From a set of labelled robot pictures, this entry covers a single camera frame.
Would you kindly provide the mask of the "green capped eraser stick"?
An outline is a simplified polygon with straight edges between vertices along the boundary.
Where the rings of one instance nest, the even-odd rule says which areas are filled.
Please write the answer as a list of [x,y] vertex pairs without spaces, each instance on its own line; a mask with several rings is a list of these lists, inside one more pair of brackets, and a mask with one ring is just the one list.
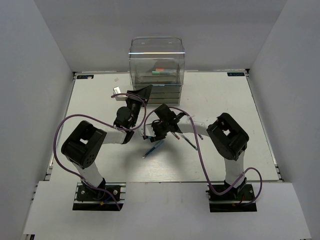
[[153,76],[175,76],[177,74],[176,71],[152,71]]

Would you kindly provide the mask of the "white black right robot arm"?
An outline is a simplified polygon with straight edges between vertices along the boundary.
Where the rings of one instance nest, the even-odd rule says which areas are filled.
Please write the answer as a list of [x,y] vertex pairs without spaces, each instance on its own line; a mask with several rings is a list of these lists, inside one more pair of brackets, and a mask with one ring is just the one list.
[[[158,119],[153,123],[143,124],[141,133],[144,139],[156,142],[165,139],[169,132],[193,133],[201,167],[210,190],[218,196],[226,194],[233,200],[243,195],[244,186],[247,183],[244,171],[244,155],[250,138],[230,114],[223,112],[215,119],[199,118],[191,116],[182,109],[170,107],[166,104],[160,105],[151,112],[155,113]],[[210,138],[217,152],[224,159],[224,186],[226,189],[222,192],[217,192],[210,184],[200,150],[199,135]]]

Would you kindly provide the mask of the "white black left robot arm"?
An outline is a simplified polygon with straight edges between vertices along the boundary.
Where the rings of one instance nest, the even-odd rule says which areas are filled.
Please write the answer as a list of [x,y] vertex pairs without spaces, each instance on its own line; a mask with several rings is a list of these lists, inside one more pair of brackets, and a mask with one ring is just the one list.
[[88,193],[99,200],[105,196],[106,181],[99,173],[95,160],[104,144],[126,144],[137,129],[141,107],[148,104],[153,86],[139,90],[128,90],[126,94],[116,92],[113,97],[125,96],[126,106],[120,107],[112,125],[99,129],[86,120],[81,121],[65,140],[61,153],[76,167]]

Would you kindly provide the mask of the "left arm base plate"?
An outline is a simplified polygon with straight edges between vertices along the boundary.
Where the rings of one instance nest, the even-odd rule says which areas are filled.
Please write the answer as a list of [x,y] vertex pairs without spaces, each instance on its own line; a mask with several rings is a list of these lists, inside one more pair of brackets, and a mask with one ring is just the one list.
[[122,209],[125,202],[126,184],[125,183],[106,183],[105,191],[90,189],[87,185],[78,182],[75,189],[73,211],[96,211],[96,212],[118,212]]

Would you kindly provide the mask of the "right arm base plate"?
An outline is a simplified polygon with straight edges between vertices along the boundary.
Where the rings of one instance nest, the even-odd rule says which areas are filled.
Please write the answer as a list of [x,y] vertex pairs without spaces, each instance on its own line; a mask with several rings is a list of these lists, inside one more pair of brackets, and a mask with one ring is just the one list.
[[208,195],[209,210],[211,213],[245,213],[256,212],[257,206],[255,202],[251,202],[255,198],[253,186],[246,184],[244,188],[235,195],[232,191],[224,195],[216,195],[207,187],[205,191]]

